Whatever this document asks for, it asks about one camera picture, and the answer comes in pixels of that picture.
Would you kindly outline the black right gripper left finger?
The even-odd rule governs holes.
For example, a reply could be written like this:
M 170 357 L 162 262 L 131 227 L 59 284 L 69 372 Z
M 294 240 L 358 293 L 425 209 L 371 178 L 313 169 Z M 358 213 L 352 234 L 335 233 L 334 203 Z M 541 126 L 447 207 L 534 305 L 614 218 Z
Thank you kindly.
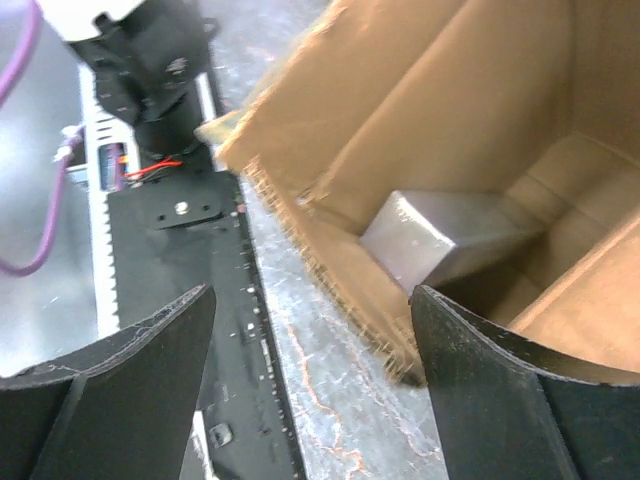
M 176 479 L 214 325 L 197 286 L 151 317 L 1 381 L 4 479 Z

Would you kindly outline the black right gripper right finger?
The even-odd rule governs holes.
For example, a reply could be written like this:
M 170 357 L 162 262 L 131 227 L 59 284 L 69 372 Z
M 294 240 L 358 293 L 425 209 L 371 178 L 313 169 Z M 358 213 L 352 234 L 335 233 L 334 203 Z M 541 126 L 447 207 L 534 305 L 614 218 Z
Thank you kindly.
M 417 287 L 411 317 L 452 479 L 636 479 L 639 376 Z

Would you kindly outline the brown cardboard express box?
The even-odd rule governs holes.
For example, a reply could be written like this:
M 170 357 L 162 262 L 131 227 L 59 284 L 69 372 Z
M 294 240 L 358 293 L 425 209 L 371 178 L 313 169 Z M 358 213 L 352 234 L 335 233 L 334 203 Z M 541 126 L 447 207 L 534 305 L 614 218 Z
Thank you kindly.
M 454 287 L 470 310 L 639 371 L 639 5 L 335 1 L 199 136 L 249 177 L 316 278 L 423 383 L 400 287 L 359 244 L 395 190 L 501 193 L 543 236 Z

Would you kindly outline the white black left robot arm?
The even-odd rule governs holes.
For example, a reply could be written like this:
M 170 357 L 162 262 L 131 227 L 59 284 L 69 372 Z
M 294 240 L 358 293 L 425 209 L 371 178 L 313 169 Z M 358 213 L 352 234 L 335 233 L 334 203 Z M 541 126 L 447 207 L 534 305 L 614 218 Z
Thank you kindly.
M 156 157 L 200 142 L 196 80 L 210 64 L 219 23 L 196 1 L 42 1 L 47 23 L 94 73 L 102 109 L 129 125 Z

